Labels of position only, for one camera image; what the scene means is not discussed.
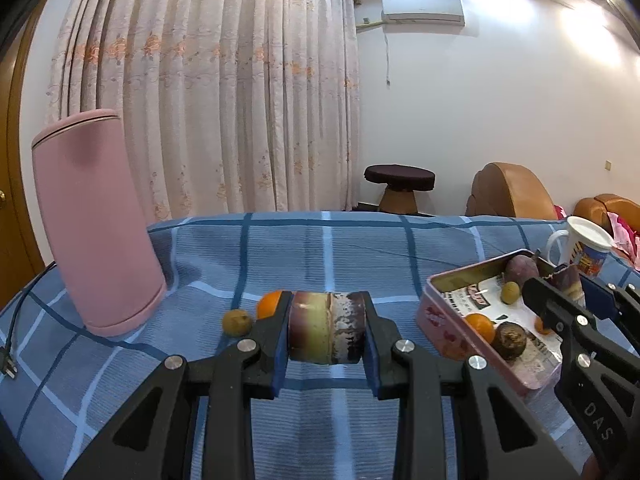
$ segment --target blue plaid blanket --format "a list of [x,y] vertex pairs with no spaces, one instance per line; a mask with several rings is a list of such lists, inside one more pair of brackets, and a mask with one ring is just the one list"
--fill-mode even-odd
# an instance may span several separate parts
[[[414,320],[429,276],[519,248],[542,248],[563,225],[364,212],[246,214],[156,224],[149,232],[169,289],[157,312],[124,336],[92,335],[52,270],[18,318],[19,372],[15,381],[0,376],[0,413],[40,475],[59,480],[167,355],[196,360],[232,342],[220,325],[230,308],[254,314],[260,297],[275,289],[368,290],[381,316],[393,319],[404,337],[433,350]],[[640,287],[640,275],[615,255],[600,276]],[[15,300],[0,316],[2,341],[14,306]],[[602,328],[628,346],[612,327]],[[443,406],[452,474],[455,444],[446,399]],[[556,439],[573,427],[550,388],[530,408]],[[258,479],[392,477],[398,403],[374,400],[362,364],[290,362],[280,397],[254,400],[252,412]],[[200,473],[203,433],[201,409],[194,479]],[[583,447],[568,452],[576,466],[589,452]]]

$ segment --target air conditioner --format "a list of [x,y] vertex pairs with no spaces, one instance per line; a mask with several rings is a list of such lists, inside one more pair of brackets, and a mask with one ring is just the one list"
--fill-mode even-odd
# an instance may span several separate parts
[[382,0],[386,20],[465,25],[462,0]]

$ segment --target stool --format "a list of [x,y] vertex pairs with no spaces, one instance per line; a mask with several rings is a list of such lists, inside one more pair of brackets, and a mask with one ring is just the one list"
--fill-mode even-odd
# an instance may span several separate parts
[[414,190],[431,191],[436,182],[433,171],[399,164],[369,166],[364,171],[364,178],[376,184],[386,184],[378,210],[397,215],[416,214],[418,206]]

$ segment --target curtain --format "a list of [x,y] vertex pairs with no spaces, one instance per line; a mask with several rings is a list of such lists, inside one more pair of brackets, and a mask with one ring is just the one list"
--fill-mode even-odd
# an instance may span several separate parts
[[356,202],[354,0],[73,0],[49,121],[123,119],[149,223]]

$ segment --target wooden door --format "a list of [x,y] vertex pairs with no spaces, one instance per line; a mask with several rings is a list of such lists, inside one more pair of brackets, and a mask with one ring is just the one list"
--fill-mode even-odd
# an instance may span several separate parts
[[45,1],[0,61],[0,310],[44,268],[22,187],[19,124],[24,69]]

